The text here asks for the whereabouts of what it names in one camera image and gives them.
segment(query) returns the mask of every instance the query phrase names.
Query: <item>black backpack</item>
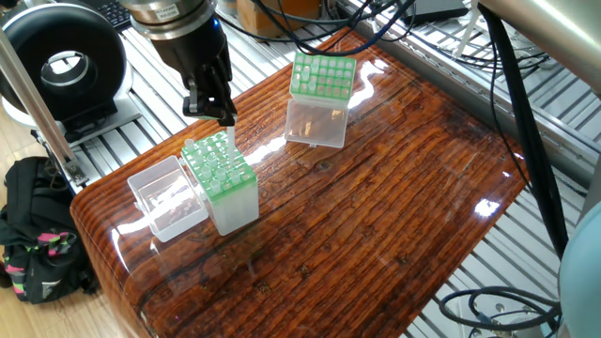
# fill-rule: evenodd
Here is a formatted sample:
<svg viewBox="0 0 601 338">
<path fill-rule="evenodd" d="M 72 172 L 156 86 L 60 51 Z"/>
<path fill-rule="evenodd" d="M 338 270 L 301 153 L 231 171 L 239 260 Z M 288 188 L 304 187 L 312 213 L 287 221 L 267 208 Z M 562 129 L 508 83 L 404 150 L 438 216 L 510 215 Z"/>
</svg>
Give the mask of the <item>black backpack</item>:
<svg viewBox="0 0 601 338">
<path fill-rule="evenodd" d="M 47 158 L 16 161 L 5 184 L 8 203 L 0 212 L 0 245 L 7 276 L 19 300 L 37 304 L 98 282 L 69 214 L 73 196 Z"/>
</svg>

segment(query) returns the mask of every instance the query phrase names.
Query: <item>keyboard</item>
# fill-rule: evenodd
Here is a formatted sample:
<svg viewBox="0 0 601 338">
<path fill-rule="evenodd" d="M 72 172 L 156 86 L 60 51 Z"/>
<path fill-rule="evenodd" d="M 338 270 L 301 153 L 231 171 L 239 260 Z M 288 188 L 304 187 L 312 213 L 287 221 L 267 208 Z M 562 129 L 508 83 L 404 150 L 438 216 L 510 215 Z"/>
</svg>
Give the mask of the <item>keyboard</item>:
<svg viewBox="0 0 601 338">
<path fill-rule="evenodd" d="M 131 27 L 130 13 L 118 1 L 83 0 L 83 2 L 95 8 L 117 31 L 120 32 Z"/>
</svg>

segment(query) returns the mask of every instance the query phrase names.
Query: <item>wood grain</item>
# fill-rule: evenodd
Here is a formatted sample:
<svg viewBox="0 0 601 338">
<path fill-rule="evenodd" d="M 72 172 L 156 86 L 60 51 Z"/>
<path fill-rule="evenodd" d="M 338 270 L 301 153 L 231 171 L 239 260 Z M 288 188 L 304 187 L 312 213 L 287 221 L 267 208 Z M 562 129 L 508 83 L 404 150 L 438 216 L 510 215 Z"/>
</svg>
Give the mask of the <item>wood grain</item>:
<svg viewBox="0 0 601 338">
<path fill-rule="evenodd" d="M 335 49 L 363 43 L 351 33 Z M 71 213 L 130 335 L 398 336 L 515 199 L 523 182 L 494 131 L 380 49 L 354 57 L 342 149 L 285 144 L 291 67 L 236 99 L 261 217 L 234 234 L 205 221 L 161 243 L 126 182 L 214 123 L 76 196 Z"/>
</svg>

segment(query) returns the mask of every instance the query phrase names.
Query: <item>black cable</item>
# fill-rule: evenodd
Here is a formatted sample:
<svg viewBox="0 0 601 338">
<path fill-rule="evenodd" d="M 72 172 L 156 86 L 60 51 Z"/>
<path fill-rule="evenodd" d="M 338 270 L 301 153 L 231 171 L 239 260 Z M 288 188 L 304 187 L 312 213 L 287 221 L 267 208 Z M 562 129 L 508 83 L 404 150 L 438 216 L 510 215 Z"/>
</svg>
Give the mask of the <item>black cable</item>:
<svg viewBox="0 0 601 338">
<path fill-rule="evenodd" d="M 526 65 L 526 66 L 520 66 L 518 69 L 519 70 L 524 70 L 524 69 L 531 69 L 534 67 L 538 67 L 541 64 L 544 64 L 545 62 L 547 62 L 549 60 L 548 56 L 545 56 L 543 59 L 538 60 L 537 62 L 530 64 L 530 65 Z M 455 62 L 460 63 L 462 65 L 467 65 L 467 66 L 471 66 L 471 67 L 475 67 L 475 68 L 480 68 L 480 69 L 492 69 L 492 66 L 490 65 L 480 65 L 477 64 L 475 62 L 470 62 L 470 61 L 465 61 L 465 60 L 461 60 L 461 59 L 454 59 Z"/>
<path fill-rule="evenodd" d="M 405 34 L 401 35 L 398 38 L 381 38 L 381 40 L 385 41 L 385 42 L 397 42 L 397 41 L 400 41 L 403 38 L 405 38 L 409 34 L 411 29 L 413 28 L 413 25 L 415 24 L 415 17 L 417 16 L 417 2 L 413 3 L 413 6 L 411 7 L 411 14 L 412 14 L 411 22 L 409 23 L 409 26 L 407 27 Z"/>
<path fill-rule="evenodd" d="M 359 16 L 360 16 L 360 15 L 363 13 L 363 11 L 364 11 L 364 10 L 367 8 L 367 6 L 369 6 L 369 3 L 371 3 L 371 1 L 370 1 L 370 2 L 367 2 L 367 1 L 366 1 L 365 3 L 363 3 L 363 6 L 361 6 L 359 9 L 357 9 L 357 11 L 355 11 L 355 13 L 353 14 L 353 16 L 352 16 L 352 17 L 356 17 L 356 16 L 358 16 L 357 14 L 359 14 Z M 332 49 L 332 48 L 333 48 L 335 45 L 337 45 L 337 44 L 338 44 L 340 41 L 342 41 L 344 38 L 346 38 L 346 37 L 348 36 L 348 34 L 350 34 L 352 31 L 354 31 L 354 30 L 355 30 L 355 27 L 357 27 L 357 25 L 358 25 L 360 22 L 361 22 L 361 20 L 357 19 L 357 20 L 355 21 L 355 23 L 354 23 L 354 24 L 352 24 L 352 25 L 350 26 L 350 29 L 348 29 L 348 30 L 347 30 L 347 32 L 346 32 L 345 34 L 343 34 L 342 36 L 340 36 L 340 38 L 338 38 L 338 39 L 337 39 L 337 40 L 336 40 L 336 41 L 335 41 L 333 44 L 331 44 L 331 45 L 330 45 L 328 48 L 326 48 L 326 49 L 324 50 L 324 52 L 327 52 L 327 51 L 329 51 L 329 50 L 330 50 L 330 49 Z"/>
<path fill-rule="evenodd" d="M 253 2 L 255 4 L 257 4 L 262 10 L 263 12 L 268 16 L 268 18 L 270 18 L 270 20 L 282 31 L 284 32 L 287 36 L 289 36 L 292 39 L 296 39 L 296 35 L 294 34 L 294 32 L 291 32 L 289 29 L 286 29 L 285 27 L 282 26 L 282 24 L 277 21 L 273 15 L 267 10 L 267 8 L 265 7 L 265 4 L 263 4 L 263 2 L 261 0 L 253 0 Z M 353 55 L 353 54 L 357 54 L 360 53 L 366 49 L 368 49 L 369 47 L 371 47 L 372 45 L 374 45 L 380 38 L 382 38 L 382 36 L 384 34 L 386 34 L 386 32 L 390 29 L 390 27 L 393 26 L 393 24 L 396 22 L 396 20 L 398 20 L 401 15 L 403 15 L 403 13 L 408 9 L 409 6 L 411 6 L 413 3 L 415 2 L 415 0 L 408 0 L 407 2 L 405 2 L 400 10 L 398 10 L 393 17 L 390 19 L 390 21 L 388 23 L 386 23 L 384 25 L 384 27 L 382 27 L 382 29 L 377 32 L 370 40 L 368 40 L 365 44 L 363 44 L 360 47 L 357 47 L 353 50 L 350 51 L 344 51 L 344 52 L 324 52 L 321 50 L 318 50 L 310 45 L 308 45 L 307 43 L 298 41 L 297 39 L 295 40 L 295 43 L 297 43 L 297 47 L 299 49 L 305 49 L 310 53 L 313 54 L 318 54 L 318 55 L 326 55 L 326 56 L 349 56 L 349 55 Z"/>
<path fill-rule="evenodd" d="M 507 148 L 507 151 L 509 152 L 511 159 L 514 162 L 514 165 L 516 166 L 517 171 L 519 172 L 519 175 L 522 176 L 522 179 L 526 183 L 526 186 L 528 187 L 528 189 L 530 191 L 532 191 L 530 182 L 526 178 L 526 175 L 524 175 L 524 172 L 522 171 L 522 167 L 519 165 L 519 162 L 517 161 L 516 155 L 514 154 L 514 151 L 512 150 L 511 146 L 509 146 L 509 142 L 505 138 L 505 134 L 503 133 L 503 130 L 501 128 L 501 124 L 499 123 L 499 120 L 497 119 L 497 110 L 495 110 L 495 80 L 497 79 L 497 48 L 495 48 L 494 43 L 492 45 L 492 53 L 493 53 L 493 59 L 495 60 L 493 63 L 492 77 L 490 80 L 490 110 L 492 111 L 492 117 L 493 117 L 493 120 L 495 121 L 495 126 L 497 127 L 497 131 L 499 132 L 499 135 L 501 136 L 501 139 L 502 139 L 503 143 L 505 144 L 505 148 Z"/>
<path fill-rule="evenodd" d="M 562 318 L 563 318 L 563 316 L 562 316 L 562 315 L 560 315 L 559 319 L 557 320 L 557 321 L 558 321 L 558 323 L 560 323 L 560 325 L 558 325 L 558 326 L 557 326 L 555 329 L 552 329 L 552 328 L 551 328 L 551 332 L 550 332 L 550 333 L 549 333 L 547 336 L 545 336 L 545 338 L 551 338 L 552 336 L 554 336 L 554 335 L 555 335 L 555 334 L 556 334 L 556 333 L 557 333 L 557 332 L 560 330 L 560 327 L 562 326 L 562 325 L 561 325 L 561 323 L 562 323 Z"/>
<path fill-rule="evenodd" d="M 533 313 L 533 311 L 530 311 L 530 310 L 516 310 L 516 311 L 510 311 L 508 313 L 492 315 L 490 317 L 490 319 L 495 319 L 495 318 L 499 318 L 499 317 L 507 316 L 507 315 L 532 314 L 532 313 Z M 478 328 L 471 329 L 470 335 L 468 335 L 468 338 L 472 338 L 474 333 L 476 333 L 476 330 L 478 330 Z"/>
<path fill-rule="evenodd" d="M 507 286 L 490 286 L 490 287 L 483 287 L 480 290 L 471 294 L 471 296 L 470 296 L 468 305 L 470 307 L 471 312 L 476 316 L 479 316 L 481 314 L 480 312 L 478 312 L 478 310 L 476 310 L 476 299 L 483 295 L 498 296 L 498 297 L 503 297 L 503 298 L 507 298 L 510 300 L 519 301 L 522 304 L 529 306 L 530 308 L 534 309 L 536 312 L 541 313 L 541 314 L 545 314 L 546 313 L 545 310 L 543 308 L 541 308 L 540 306 L 534 304 L 533 302 L 529 301 L 529 299 L 537 301 L 541 304 L 545 304 L 549 307 L 560 306 L 560 303 L 555 300 L 546 300 L 540 296 L 534 295 L 533 293 L 530 293 L 527 291 L 523 291 L 523 290 L 519 290 L 519 289 L 516 289 L 513 287 L 507 287 Z M 550 321 L 548 321 L 548 325 L 550 328 L 553 329 L 553 328 L 557 327 L 557 322 L 555 322 L 555 319 L 551 319 Z"/>
<path fill-rule="evenodd" d="M 381 9 L 373 12 L 372 14 L 379 14 L 383 10 L 384 10 L 384 8 L 381 8 Z M 361 9 L 358 9 L 350 18 L 345 19 L 345 21 L 343 23 L 337 25 L 336 27 L 334 27 L 331 30 L 327 30 L 324 33 L 318 34 L 318 35 L 310 37 L 310 38 L 298 38 L 297 37 L 297 40 L 303 41 L 303 42 L 309 42 L 309 41 L 314 41 L 314 40 L 317 40 L 319 38 L 325 38 L 325 37 L 328 37 L 328 36 L 330 36 L 332 34 L 335 34 L 339 30 L 341 30 L 341 29 L 343 29 L 343 28 L 345 28 L 347 26 L 351 26 L 352 22 L 353 22 L 353 18 L 356 16 L 357 12 L 361 12 L 362 13 Z M 225 18 L 223 15 L 220 15 L 219 13 L 217 13 L 217 17 L 219 18 L 219 20 L 223 21 L 224 23 L 226 23 L 227 25 L 229 25 L 233 29 L 237 30 L 238 32 L 240 32 L 240 33 L 242 33 L 242 34 L 244 34 L 246 36 L 249 36 L 251 38 L 255 38 L 257 40 L 261 40 L 261 41 L 265 41 L 265 42 L 283 42 L 283 43 L 294 42 L 294 40 L 292 38 L 267 38 L 267 37 L 261 37 L 261 36 L 258 36 L 257 34 L 253 34 L 251 32 L 248 32 L 247 30 L 245 30 L 242 27 L 237 26 L 235 23 L 232 23 L 231 21 L 229 21 L 227 18 Z"/>
<path fill-rule="evenodd" d="M 359 18 L 361 17 L 363 11 L 372 3 L 374 2 L 374 0 L 365 0 L 365 2 L 363 3 L 363 5 L 355 11 L 355 13 L 348 19 L 349 23 L 352 23 L 354 20 L 355 23 L 352 25 L 351 29 L 348 30 L 342 37 L 340 37 L 338 40 L 336 40 L 330 47 L 328 47 L 327 49 L 325 49 L 323 52 L 327 52 L 329 49 L 331 49 L 336 43 L 340 42 L 343 38 L 345 38 L 351 31 L 352 29 L 354 29 L 354 27 L 360 22 Z M 290 22 L 288 21 L 287 17 L 284 15 L 284 7 L 282 6 L 282 0 L 278 0 L 278 7 L 281 10 L 283 17 L 284 17 L 284 22 L 286 24 L 286 26 L 288 27 L 288 31 L 291 33 L 291 37 L 294 40 L 294 43 L 297 45 L 297 47 L 299 48 L 299 50 L 303 53 L 306 53 L 303 49 L 301 44 L 298 41 L 298 37 L 296 36 L 296 34 L 294 34 L 294 30 L 292 29 L 292 26 L 290 24 Z"/>
<path fill-rule="evenodd" d="M 372 11 L 369 14 L 365 14 L 364 16 L 361 16 L 360 20 L 366 20 L 366 19 L 371 19 L 371 18 L 375 18 L 378 14 L 380 14 L 381 12 L 383 12 L 384 10 L 388 9 L 389 7 L 391 7 L 394 4 L 399 3 L 399 0 L 391 0 L 388 3 L 384 4 L 381 8 Z M 337 20 L 314 20 L 314 19 L 307 19 L 307 18 L 302 18 L 302 17 L 298 17 L 298 16 L 294 16 L 294 15 L 290 15 L 290 14 L 285 14 L 285 12 L 282 12 L 281 10 L 277 10 L 275 8 L 271 8 L 269 6 L 266 6 L 265 4 L 264 8 L 261 8 L 261 10 L 268 15 L 267 12 L 269 12 L 270 14 L 275 14 L 277 16 L 283 17 L 286 20 L 291 20 L 291 21 L 295 21 L 295 22 L 299 22 L 299 23 L 317 23 L 317 24 L 343 24 L 343 25 L 348 25 L 347 19 L 337 19 Z"/>
<path fill-rule="evenodd" d="M 482 4 L 479 5 L 479 9 L 488 22 L 488 32 L 494 39 L 501 55 L 505 79 L 507 80 L 516 117 L 519 140 L 522 144 L 526 166 L 531 178 L 532 194 L 540 208 L 543 223 L 547 228 L 555 252 L 561 260 L 568 241 L 562 200 L 532 114 L 528 95 L 517 66 L 516 56 L 501 19 Z"/>
<path fill-rule="evenodd" d="M 267 37 L 261 37 L 258 36 L 256 34 L 253 34 L 247 30 L 245 30 L 244 28 L 238 27 L 235 23 L 230 22 L 229 20 L 227 20 L 227 18 L 225 18 L 224 16 L 220 15 L 219 13 L 217 13 L 217 17 L 219 18 L 220 21 L 226 23 L 227 25 L 229 25 L 230 27 L 234 28 L 235 30 L 239 31 L 240 33 L 249 36 L 251 38 L 256 38 L 257 40 L 261 40 L 261 41 L 265 41 L 265 42 L 283 42 L 283 43 L 289 43 L 289 42 L 294 42 L 292 39 L 290 38 L 267 38 Z M 324 33 L 318 34 L 314 37 L 310 37 L 310 38 L 300 38 L 300 41 L 303 42 L 309 42 L 309 41 L 314 41 L 317 40 L 319 38 L 325 38 L 327 36 L 330 36 L 336 32 L 338 32 L 340 29 L 344 28 L 345 26 L 342 25 L 340 26 L 340 28 L 336 27 L 330 31 L 326 31 Z"/>
<path fill-rule="evenodd" d="M 561 305 L 559 304 L 559 302 L 556 302 L 556 305 L 552 306 L 548 312 L 544 312 L 543 315 L 539 315 L 536 318 L 529 319 L 529 320 L 523 321 L 521 323 L 500 324 L 500 323 L 494 321 L 492 318 L 490 318 L 482 313 L 479 313 L 477 315 L 477 317 L 480 321 L 474 321 L 474 320 L 468 320 L 465 318 L 461 318 L 461 317 L 455 315 L 453 312 L 451 312 L 451 310 L 449 310 L 449 308 L 447 307 L 447 303 L 451 300 L 454 300 L 459 297 L 467 296 L 467 295 L 472 295 L 472 294 L 474 294 L 476 292 L 480 292 L 480 291 L 481 290 L 458 291 L 458 292 L 455 292 L 455 293 L 445 297 L 444 299 L 442 299 L 440 301 L 440 304 L 439 304 L 440 312 L 447 318 L 453 320 L 455 323 L 467 325 L 467 326 L 470 326 L 470 327 L 473 327 L 476 329 L 480 329 L 480 330 L 493 330 L 493 331 L 513 331 L 513 330 L 530 329 L 533 327 L 543 325 L 548 322 L 553 322 L 555 320 L 555 317 L 557 317 L 558 315 L 560 315 L 562 313 Z M 513 289 L 513 291 L 516 292 L 514 295 L 512 295 L 513 299 L 517 299 L 519 302 L 522 302 L 523 304 L 532 303 L 531 301 L 526 300 L 525 297 L 520 297 L 520 295 L 517 294 L 517 292 L 522 294 L 522 293 L 524 293 L 524 291 L 516 290 L 516 289 Z"/>
<path fill-rule="evenodd" d="M 532 55 L 529 55 L 529 56 L 519 57 L 517 59 L 517 61 L 526 60 L 526 59 L 529 59 L 529 58 L 543 57 L 543 56 L 547 56 L 547 53 L 541 52 L 541 53 L 532 54 Z M 465 58 L 468 58 L 468 59 L 471 59 L 471 60 L 476 60 L 476 61 L 481 61 L 481 62 L 492 62 L 492 61 L 494 61 L 494 59 L 497 59 L 497 57 L 495 57 L 494 59 L 487 59 L 487 58 L 476 57 L 476 56 L 471 56 L 471 55 L 461 55 L 461 57 L 465 57 Z"/>
<path fill-rule="evenodd" d="M 328 0 L 323 0 L 323 8 L 326 9 L 326 14 L 328 14 L 328 18 L 330 18 L 332 20 L 336 20 L 336 17 L 334 17 L 334 15 L 331 14 L 331 12 L 330 12 L 330 6 L 328 6 Z"/>
</svg>

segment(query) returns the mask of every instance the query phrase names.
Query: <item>pipette tip box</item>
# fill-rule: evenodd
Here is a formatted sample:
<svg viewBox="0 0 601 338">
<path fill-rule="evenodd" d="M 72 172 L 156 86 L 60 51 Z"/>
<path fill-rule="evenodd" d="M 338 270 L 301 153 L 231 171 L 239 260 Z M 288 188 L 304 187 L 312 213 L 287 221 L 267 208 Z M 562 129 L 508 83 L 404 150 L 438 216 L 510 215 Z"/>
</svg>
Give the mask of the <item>pipette tip box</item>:
<svg viewBox="0 0 601 338">
<path fill-rule="evenodd" d="M 343 147 L 357 61 L 297 53 L 292 68 L 285 139 Z"/>
<path fill-rule="evenodd" d="M 228 155 L 227 134 L 188 140 L 182 159 L 202 188 L 202 197 L 219 234 L 225 236 L 259 217 L 258 185 L 253 169 L 237 148 Z"/>
<path fill-rule="evenodd" d="M 208 217 L 207 209 L 177 160 L 171 156 L 128 178 L 150 230 L 166 242 Z"/>
</svg>

